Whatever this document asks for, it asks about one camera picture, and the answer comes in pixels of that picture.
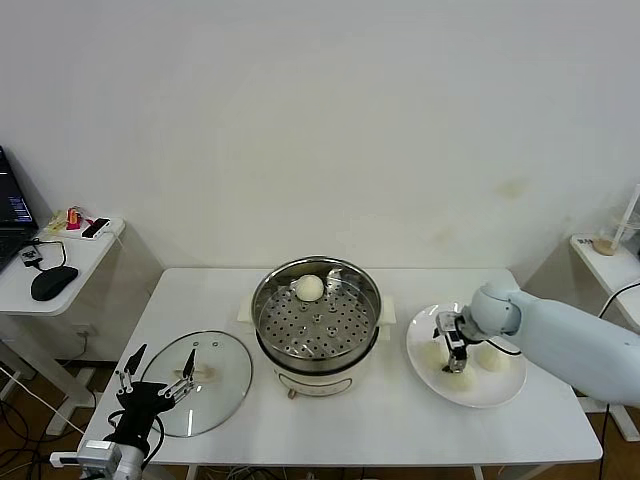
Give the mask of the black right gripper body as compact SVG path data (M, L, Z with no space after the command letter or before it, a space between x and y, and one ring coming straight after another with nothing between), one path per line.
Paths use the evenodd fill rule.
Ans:
M467 347L484 341L477 329L463 317L449 317L446 322L446 343L453 358L466 358Z

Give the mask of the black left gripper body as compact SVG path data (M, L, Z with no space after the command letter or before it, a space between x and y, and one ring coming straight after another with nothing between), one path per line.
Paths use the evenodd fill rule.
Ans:
M136 381L131 392L118 393L116 398L121 409L109 416L117 423L107 440L137 449L149 449L148 437L156 417L175 406L171 396L160 394L166 387L162 383Z

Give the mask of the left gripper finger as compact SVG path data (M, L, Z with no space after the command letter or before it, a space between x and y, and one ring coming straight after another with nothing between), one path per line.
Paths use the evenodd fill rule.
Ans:
M158 392L160 397L168 398L174 402L182 401L194 388L193 379L195 371L196 349L192 349L191 353L184 365L181 377L172 384L164 387Z
M147 344L142 344L139 349L126 361L124 368L117 370L115 375L119 381L117 393L119 395L133 392L133 379L144 357Z

